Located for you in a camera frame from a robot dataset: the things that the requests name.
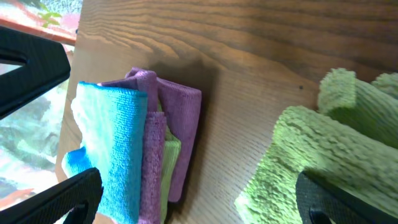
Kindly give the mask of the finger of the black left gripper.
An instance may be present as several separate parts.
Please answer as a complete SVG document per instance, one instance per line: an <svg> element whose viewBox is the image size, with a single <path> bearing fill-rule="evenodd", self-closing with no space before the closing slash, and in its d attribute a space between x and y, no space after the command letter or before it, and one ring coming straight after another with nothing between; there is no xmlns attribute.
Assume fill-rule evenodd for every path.
<svg viewBox="0 0 398 224"><path fill-rule="evenodd" d="M70 77L61 43L1 27L1 62L19 68L1 75L1 118Z"/></svg>

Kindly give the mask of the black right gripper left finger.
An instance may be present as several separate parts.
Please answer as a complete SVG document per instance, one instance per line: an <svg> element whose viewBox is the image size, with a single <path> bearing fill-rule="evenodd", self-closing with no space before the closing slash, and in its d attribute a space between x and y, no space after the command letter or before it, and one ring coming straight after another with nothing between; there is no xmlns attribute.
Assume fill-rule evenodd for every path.
<svg viewBox="0 0 398 224"><path fill-rule="evenodd" d="M97 168L89 168L1 211L2 224L48 224L67 215L65 223L92 224L103 186Z"/></svg>

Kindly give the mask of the green microfibre cloth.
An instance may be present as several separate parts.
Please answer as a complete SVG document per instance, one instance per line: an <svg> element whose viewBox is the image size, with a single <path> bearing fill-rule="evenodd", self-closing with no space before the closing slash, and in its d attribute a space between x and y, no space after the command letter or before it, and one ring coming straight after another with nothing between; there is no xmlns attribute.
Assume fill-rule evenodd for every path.
<svg viewBox="0 0 398 224"><path fill-rule="evenodd" d="M235 200L244 223L300 223L295 184L310 170L397 215L397 74L373 82L334 68L320 82L318 110L286 108L256 173Z"/></svg>

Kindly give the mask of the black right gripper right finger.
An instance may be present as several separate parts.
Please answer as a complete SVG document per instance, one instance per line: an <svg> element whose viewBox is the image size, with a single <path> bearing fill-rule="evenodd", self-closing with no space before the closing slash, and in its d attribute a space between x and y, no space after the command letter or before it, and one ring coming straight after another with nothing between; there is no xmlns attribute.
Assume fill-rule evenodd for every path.
<svg viewBox="0 0 398 224"><path fill-rule="evenodd" d="M295 195L303 224L397 223L396 217L308 171L299 173Z"/></svg>

